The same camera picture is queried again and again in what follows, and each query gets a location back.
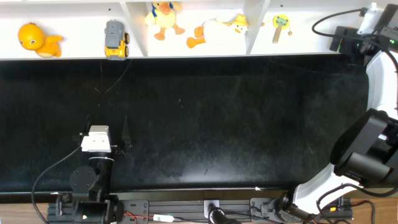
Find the wooden handle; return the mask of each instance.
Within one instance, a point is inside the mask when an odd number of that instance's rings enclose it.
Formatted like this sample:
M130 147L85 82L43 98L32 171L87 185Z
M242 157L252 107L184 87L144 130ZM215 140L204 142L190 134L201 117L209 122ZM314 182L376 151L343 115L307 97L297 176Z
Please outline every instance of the wooden handle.
M282 31L282 26L278 26L275 30L274 38L272 39L272 43L278 44L280 32Z

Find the toy truck wheel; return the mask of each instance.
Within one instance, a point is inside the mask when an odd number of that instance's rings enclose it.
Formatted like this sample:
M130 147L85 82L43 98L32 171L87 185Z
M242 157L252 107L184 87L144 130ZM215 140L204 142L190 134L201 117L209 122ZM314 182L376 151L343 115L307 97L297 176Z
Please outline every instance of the toy truck wheel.
M130 43L130 35L128 33L124 34L124 41L126 44Z

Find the wooden floor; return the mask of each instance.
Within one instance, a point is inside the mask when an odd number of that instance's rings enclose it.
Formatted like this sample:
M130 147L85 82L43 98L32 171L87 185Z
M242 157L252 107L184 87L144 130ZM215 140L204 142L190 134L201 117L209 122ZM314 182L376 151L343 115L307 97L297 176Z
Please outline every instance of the wooden floor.
M365 198L352 199L352 203L358 203ZM376 206L376 224L398 224L398 198L370 198ZM47 204L38 204L44 217L47 216ZM364 204L353 208L354 220L351 224L371 223L371 206ZM0 224L43 224L37 216L32 204L0 204Z

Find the yellow plush duck with blue clothes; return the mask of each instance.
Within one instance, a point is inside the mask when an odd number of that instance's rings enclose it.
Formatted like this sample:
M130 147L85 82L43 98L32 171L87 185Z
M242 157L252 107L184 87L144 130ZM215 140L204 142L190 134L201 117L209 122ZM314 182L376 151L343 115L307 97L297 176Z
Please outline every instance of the yellow plush duck with blue clothes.
M180 35L185 32L185 29L180 28L175 22L177 15L175 11L180 12L182 5L179 2L152 2L152 11L145 18L145 24L158 25L160 32L155 34L158 40L165 39L165 32L168 28L173 28L175 34Z

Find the white plush duck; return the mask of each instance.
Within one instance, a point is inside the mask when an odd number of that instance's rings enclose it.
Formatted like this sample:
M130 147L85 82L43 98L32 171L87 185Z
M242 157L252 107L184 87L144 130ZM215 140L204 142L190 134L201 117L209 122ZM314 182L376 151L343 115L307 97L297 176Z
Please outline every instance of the white plush duck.
M244 35L248 31L249 24L246 22L246 16L238 14L233 22L219 22L209 20L203 26L195 29L195 37L187 39L189 48L194 48L198 44L233 44L237 35Z

